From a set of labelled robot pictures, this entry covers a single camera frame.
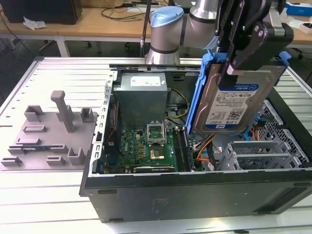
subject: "metal slotted tabletop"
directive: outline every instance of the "metal slotted tabletop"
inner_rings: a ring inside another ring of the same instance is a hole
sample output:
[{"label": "metal slotted tabletop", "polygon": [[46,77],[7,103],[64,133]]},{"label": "metal slotted tabletop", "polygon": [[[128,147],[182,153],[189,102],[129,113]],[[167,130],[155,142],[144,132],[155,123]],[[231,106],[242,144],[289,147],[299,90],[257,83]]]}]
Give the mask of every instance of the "metal slotted tabletop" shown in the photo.
[{"label": "metal slotted tabletop", "polygon": [[[25,121],[29,104],[56,111],[53,90],[64,90],[73,111],[92,107],[100,112],[109,64],[143,63],[136,58],[45,58],[34,61],[0,107],[0,156]],[[200,59],[182,59],[200,64]],[[288,69],[275,89],[312,134],[311,88]],[[0,172],[0,233],[250,233],[309,234],[312,229],[312,195],[280,215],[223,217],[189,220],[103,224],[89,198],[78,195],[82,171]]]}]

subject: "green circuit board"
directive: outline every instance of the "green circuit board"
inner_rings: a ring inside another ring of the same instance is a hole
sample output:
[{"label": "green circuit board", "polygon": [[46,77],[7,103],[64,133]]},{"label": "green circuit board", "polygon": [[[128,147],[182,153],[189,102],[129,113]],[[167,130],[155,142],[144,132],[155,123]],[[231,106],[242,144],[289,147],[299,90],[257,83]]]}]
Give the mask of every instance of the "green circuit board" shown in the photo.
[{"label": "green circuit board", "polygon": [[[150,128],[149,139],[162,138],[161,128]],[[187,142],[180,132],[179,137],[175,129],[165,130],[165,143],[153,143],[150,145],[147,138],[147,129],[124,129],[121,133],[120,153],[118,155],[106,155],[105,168],[108,173],[130,173],[134,168],[140,167],[170,167],[174,172],[186,171],[185,166],[192,158],[192,146],[201,140],[200,137],[187,135]]]},{"label": "green circuit board", "polygon": [[[156,139],[161,137],[162,134],[158,133],[158,129],[151,131],[150,138]],[[171,130],[167,131],[166,138],[167,143],[164,146],[149,146],[147,143],[146,129],[123,130],[121,136],[121,155],[118,157],[118,164],[120,166],[167,165],[176,169],[176,155]],[[164,159],[151,159],[151,153],[155,157],[164,156]]]}]

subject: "blue box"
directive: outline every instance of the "blue box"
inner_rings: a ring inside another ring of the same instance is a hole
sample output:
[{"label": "blue box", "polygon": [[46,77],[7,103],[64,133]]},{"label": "blue box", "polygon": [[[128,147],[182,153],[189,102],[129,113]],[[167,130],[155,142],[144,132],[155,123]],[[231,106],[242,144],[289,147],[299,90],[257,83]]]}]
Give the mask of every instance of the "blue box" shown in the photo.
[{"label": "blue box", "polygon": [[287,15],[312,16],[312,5],[308,3],[285,3]]}]

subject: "wooden table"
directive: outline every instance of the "wooden table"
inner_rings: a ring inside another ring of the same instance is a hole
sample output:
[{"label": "wooden table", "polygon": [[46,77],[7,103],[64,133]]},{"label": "wooden table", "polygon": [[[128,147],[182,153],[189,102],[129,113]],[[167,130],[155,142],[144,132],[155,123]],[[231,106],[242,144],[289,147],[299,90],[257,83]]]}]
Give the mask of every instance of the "wooden table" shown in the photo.
[{"label": "wooden table", "polygon": [[[124,17],[138,14],[138,12],[116,13],[112,17]],[[298,20],[308,20],[308,17],[295,17]],[[100,50],[100,41],[121,41],[121,42],[139,42],[142,35],[144,17],[139,16],[138,21],[121,22],[108,19],[101,15],[99,8],[83,8],[82,15],[75,25],[63,25],[48,23],[47,28],[31,30],[22,23],[9,23],[7,18],[5,22],[8,27],[20,39],[46,39],[55,40],[62,57],[69,57],[69,51],[66,41],[85,40],[96,41],[98,50]],[[305,34],[294,28],[294,40],[289,47],[312,48],[312,35]],[[150,42],[151,28],[148,26],[146,41]],[[5,25],[0,22],[0,38],[14,39],[15,37],[8,32]]]},{"label": "wooden table", "polygon": [[[310,17],[306,16],[291,16],[296,20],[309,21]],[[294,39],[288,47],[293,48],[312,48],[312,34],[306,34],[297,28],[292,28]]]}]

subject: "wd hard drive label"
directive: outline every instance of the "wd hard drive label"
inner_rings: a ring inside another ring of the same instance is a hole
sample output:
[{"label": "wd hard drive label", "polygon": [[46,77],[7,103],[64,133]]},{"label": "wd hard drive label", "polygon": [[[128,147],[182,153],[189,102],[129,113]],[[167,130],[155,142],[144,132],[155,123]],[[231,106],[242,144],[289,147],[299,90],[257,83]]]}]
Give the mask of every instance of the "wd hard drive label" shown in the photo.
[{"label": "wd hard drive label", "polygon": [[246,100],[255,95],[259,85],[237,84],[217,91],[211,106],[206,126],[208,128],[232,128],[237,125],[247,110]]}]

